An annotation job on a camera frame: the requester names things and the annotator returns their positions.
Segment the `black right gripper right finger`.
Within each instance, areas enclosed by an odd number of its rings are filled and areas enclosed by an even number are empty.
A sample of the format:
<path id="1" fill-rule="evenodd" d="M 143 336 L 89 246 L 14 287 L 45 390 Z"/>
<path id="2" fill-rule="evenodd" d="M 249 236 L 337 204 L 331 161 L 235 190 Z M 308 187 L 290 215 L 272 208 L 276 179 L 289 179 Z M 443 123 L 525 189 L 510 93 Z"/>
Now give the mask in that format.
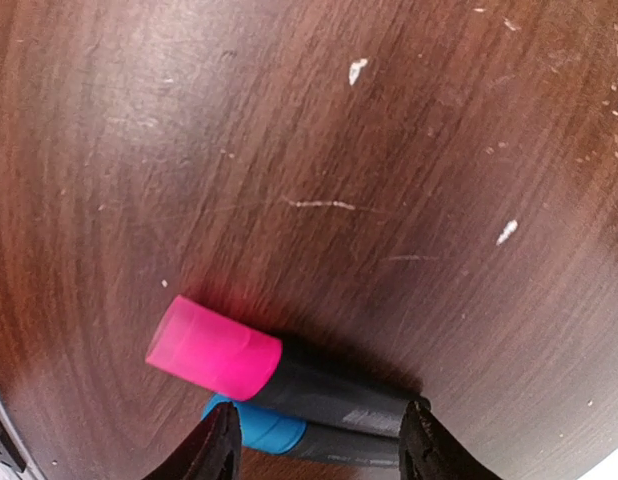
<path id="1" fill-rule="evenodd" d="M 416 402 L 408 404 L 401 422 L 399 471 L 406 480 L 500 480 Z"/>

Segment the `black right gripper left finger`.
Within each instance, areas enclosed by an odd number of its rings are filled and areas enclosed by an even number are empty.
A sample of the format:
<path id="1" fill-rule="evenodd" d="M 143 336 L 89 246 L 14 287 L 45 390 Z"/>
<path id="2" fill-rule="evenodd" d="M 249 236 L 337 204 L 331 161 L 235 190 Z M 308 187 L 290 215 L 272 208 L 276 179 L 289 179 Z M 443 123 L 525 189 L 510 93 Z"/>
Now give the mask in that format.
<path id="1" fill-rule="evenodd" d="M 216 404 L 146 480 L 236 480 L 242 453 L 238 410 Z"/>

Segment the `blue capped black highlighter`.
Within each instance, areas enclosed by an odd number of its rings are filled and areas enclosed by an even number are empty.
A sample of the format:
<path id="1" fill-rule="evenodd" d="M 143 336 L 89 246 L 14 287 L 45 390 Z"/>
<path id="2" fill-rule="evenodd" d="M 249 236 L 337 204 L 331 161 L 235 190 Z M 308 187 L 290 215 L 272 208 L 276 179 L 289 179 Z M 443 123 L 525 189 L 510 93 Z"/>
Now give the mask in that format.
<path id="1" fill-rule="evenodd" d="M 354 467 L 396 469 L 399 441 L 394 438 L 358 433 L 282 415 L 245 402 L 215 394 L 203 415 L 230 402 L 239 415 L 242 445 L 266 454 L 287 456 L 318 463 Z"/>

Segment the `pink capped black highlighter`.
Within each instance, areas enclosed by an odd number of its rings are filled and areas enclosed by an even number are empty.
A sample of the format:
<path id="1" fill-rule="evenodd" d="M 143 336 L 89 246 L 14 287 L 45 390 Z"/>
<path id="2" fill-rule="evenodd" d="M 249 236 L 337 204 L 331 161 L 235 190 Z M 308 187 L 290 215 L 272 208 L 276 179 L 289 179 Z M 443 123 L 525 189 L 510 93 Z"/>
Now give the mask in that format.
<path id="1" fill-rule="evenodd" d="M 146 361 L 231 400 L 388 438 L 398 437 L 409 403 L 431 406 L 310 344 L 261 332 L 183 296 L 163 315 Z"/>

